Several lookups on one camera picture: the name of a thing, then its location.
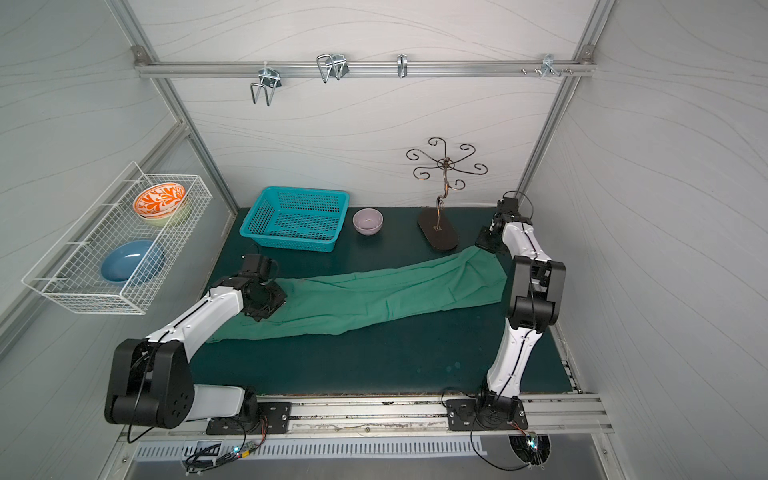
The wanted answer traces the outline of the green long pants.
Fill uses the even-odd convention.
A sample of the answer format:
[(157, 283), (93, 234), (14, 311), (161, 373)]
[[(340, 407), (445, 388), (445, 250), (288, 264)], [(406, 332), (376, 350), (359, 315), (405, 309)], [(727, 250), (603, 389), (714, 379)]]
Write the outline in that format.
[(207, 341), (341, 335), (407, 317), (496, 304), (507, 275), (478, 247), (399, 268), (293, 279), (277, 284), (286, 302), (259, 322), (241, 313)]

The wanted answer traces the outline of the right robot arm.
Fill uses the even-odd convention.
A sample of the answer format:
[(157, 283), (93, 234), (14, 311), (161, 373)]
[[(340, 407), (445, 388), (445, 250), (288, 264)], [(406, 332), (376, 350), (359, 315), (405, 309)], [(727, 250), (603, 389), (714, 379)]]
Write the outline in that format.
[(475, 245), (511, 258), (501, 297), (504, 320), (496, 357), (486, 373), (479, 408), (504, 412), (511, 422), (525, 422), (521, 381), (530, 355), (559, 317), (566, 267), (547, 255), (532, 224), (533, 215), (520, 212), (526, 195), (508, 191), (497, 201), (489, 226), (480, 230)]

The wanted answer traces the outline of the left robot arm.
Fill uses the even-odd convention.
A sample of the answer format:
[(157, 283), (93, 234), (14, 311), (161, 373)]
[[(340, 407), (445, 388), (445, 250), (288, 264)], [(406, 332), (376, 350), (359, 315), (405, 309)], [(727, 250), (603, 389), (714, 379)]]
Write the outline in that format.
[(244, 314), (259, 322), (285, 304), (277, 269), (275, 260), (247, 254), (239, 272), (220, 279), (176, 319), (146, 337), (121, 342), (113, 354), (105, 420), (161, 429), (213, 418), (252, 422), (252, 388), (197, 384), (190, 362), (230, 319)]

